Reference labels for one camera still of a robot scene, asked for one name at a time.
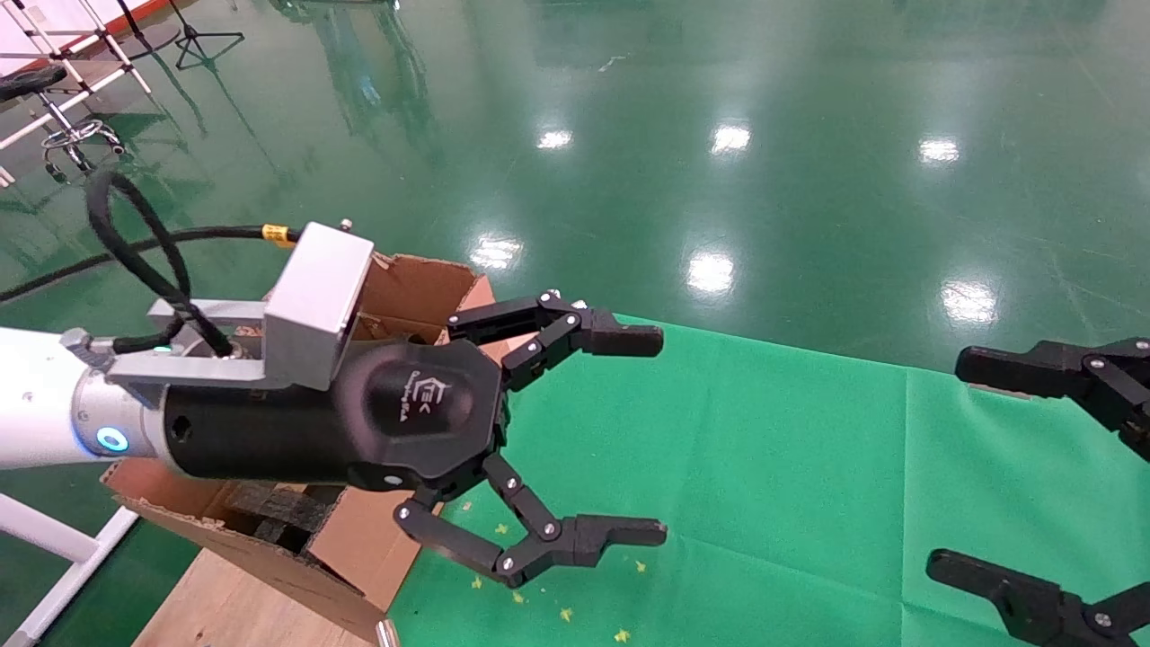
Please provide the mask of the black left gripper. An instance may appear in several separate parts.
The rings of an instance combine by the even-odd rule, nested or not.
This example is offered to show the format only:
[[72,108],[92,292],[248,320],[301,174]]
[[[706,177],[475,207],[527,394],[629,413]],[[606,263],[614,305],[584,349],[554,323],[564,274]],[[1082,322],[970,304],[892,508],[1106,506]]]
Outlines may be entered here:
[[[509,422],[504,388],[520,392],[578,351],[653,359],[664,348],[661,328],[624,324],[612,311],[576,307],[547,291],[457,311],[447,331],[448,339],[468,342],[369,345],[345,361],[325,392],[170,386],[170,459],[201,479],[416,488],[394,508],[402,533],[509,590],[550,568],[596,568],[612,545],[665,544],[660,519],[557,518],[498,454]],[[501,371],[478,348],[522,336],[526,342],[500,360]],[[480,476],[526,529],[512,547],[434,513],[444,502],[440,492],[469,490]]]

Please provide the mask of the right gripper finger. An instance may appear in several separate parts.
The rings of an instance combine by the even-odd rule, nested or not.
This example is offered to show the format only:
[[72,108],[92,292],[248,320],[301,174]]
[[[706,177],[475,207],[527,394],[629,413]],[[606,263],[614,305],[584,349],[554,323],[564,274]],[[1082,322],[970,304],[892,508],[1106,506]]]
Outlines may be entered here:
[[1040,341],[1022,353],[967,347],[954,365],[971,385],[1032,396],[1068,398],[1135,455],[1149,460],[1149,341],[1103,347]]
[[984,598],[1009,636],[1034,646],[1135,646],[1149,623],[1149,581],[1092,603],[1055,581],[949,549],[933,549],[933,581]]

